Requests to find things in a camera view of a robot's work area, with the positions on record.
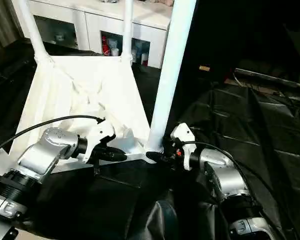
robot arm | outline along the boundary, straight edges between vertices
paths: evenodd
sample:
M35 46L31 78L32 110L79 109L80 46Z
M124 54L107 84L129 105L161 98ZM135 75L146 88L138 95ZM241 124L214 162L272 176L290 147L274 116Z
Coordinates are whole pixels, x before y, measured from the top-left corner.
M227 155L215 149L199 148L199 145L194 143L178 144L195 141L195 136L185 123L178 125L170 137L173 141L172 147L160 161L182 163L185 170L198 168L204 174L206 186L214 193L227 221L231 239L278 239L262 217L260 207L255 204L245 179ZM148 152L147 156L158 160L159 155Z
M21 219L35 203L42 184L58 161L83 154L83 162L86 162L95 145L115 137L114 129L110 126L107 121L97 125L98 133L93 133L93 146L88 146L87 139L75 133L51 127L44 131L37 143L24 151L16 166L0 176L0 240L17 237L18 231L11 223Z

curtain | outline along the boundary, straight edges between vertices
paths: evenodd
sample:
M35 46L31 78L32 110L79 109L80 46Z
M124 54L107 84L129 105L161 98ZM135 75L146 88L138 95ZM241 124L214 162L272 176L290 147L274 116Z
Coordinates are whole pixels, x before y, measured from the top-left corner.
M0 0L0 49L22 37L11 0Z

red bottle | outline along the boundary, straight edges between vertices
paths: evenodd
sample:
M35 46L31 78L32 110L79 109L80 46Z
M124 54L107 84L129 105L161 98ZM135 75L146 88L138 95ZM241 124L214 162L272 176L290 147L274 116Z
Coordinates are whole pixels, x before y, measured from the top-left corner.
M110 49L107 45L107 38L106 36L102 36L102 53L105 56L110 56Z

black plastic sheet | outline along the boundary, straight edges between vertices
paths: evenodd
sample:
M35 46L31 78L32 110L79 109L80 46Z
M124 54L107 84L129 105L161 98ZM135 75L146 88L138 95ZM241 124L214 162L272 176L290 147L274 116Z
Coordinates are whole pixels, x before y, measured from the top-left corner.
M50 54L93 55L47 44ZM0 142L15 133L36 63L29 43L0 52ZM148 121L160 71L133 65ZM300 102L206 80L179 79L167 127L186 122L198 141L228 151L272 187L300 233ZM291 224L265 187L245 172L277 228ZM22 227L54 239L223 240L225 225L195 170L142 160L53 174Z

white metal frame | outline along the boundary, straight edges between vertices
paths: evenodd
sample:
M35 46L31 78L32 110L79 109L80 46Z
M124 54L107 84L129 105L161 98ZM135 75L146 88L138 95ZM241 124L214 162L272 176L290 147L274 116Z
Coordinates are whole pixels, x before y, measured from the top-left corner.
M37 61L44 59L49 55L44 48L34 16L27 6L27 0L19 0L18 2L30 33L35 58ZM165 134L195 6L196 0L176 0L174 3L150 134L143 152L140 153L144 155L143 158L145 158L146 151L161 152L163 150L162 138ZM130 61L130 63L132 61L132 16L133 0L125 0L121 61Z

